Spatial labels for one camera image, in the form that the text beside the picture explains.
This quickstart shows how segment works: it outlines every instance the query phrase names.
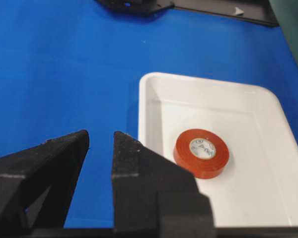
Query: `blue surface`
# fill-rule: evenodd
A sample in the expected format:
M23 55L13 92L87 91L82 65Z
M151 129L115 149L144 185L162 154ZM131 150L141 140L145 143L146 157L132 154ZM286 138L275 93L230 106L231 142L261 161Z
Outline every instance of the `blue surface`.
M152 71L266 87L298 143L298 68L280 28L179 10L131 17L93 0L0 0L0 156L90 134L67 227L113 225L113 132L137 137L138 83Z

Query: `tape roll core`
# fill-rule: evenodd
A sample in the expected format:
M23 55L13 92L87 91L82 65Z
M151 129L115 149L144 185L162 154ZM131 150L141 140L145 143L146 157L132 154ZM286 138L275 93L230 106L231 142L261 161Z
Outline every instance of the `tape roll core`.
M200 179L218 176L228 162L229 151L224 141L214 133L191 129L181 133L173 157L176 163Z

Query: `label on tape core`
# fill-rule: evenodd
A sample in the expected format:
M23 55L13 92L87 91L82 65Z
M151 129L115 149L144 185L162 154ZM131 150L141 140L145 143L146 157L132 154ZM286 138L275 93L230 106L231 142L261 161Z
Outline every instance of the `label on tape core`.
M195 138L190 144L191 153L199 159L209 160L215 156L217 150L212 142L204 138Z

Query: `black plastic bracket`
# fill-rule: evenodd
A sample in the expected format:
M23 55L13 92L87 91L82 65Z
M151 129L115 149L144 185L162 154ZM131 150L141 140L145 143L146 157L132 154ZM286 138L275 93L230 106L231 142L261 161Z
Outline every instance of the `black plastic bracket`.
M278 26L269 0L97 0L115 11L148 15L177 9L210 13L266 26Z
M171 0L98 0L107 8L115 11L149 15L163 9L174 7Z

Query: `dark green object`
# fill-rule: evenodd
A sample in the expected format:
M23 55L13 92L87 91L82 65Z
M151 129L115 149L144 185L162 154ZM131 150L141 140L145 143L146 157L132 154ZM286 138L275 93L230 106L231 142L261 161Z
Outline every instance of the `dark green object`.
M298 0L270 0L298 65Z

